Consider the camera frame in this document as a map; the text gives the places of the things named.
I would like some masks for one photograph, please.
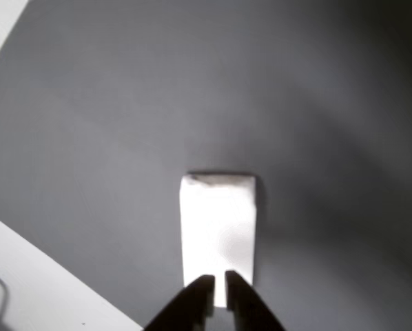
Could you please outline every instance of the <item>gray table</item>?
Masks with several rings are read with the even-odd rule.
[[[368,6],[30,2],[0,54],[0,220],[145,325],[183,285],[182,175],[250,172],[286,328],[412,330],[412,57]]]

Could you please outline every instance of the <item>white surface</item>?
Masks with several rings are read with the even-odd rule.
[[[180,209],[184,284],[202,274],[214,275],[214,305],[226,307],[226,270],[237,271],[252,284],[255,178],[184,176]]]
[[[28,0],[0,0],[0,49]]]
[[[141,330],[137,323],[1,222],[0,279],[8,287],[9,304],[3,322],[11,330]]]

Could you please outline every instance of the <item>gray surface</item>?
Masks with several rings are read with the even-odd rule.
[[[0,54],[0,220],[145,325],[183,284],[182,175],[251,172],[287,328],[412,330],[412,25],[351,3],[32,1]]]

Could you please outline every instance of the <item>white paper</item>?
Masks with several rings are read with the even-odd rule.
[[[180,188],[184,284],[216,277],[214,305],[226,307],[225,272],[249,284],[254,272],[255,177],[186,175]]]

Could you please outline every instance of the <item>white rectangular object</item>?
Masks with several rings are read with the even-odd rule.
[[[255,177],[189,174],[180,188],[184,284],[215,276],[214,305],[226,307],[225,272],[254,273]]]

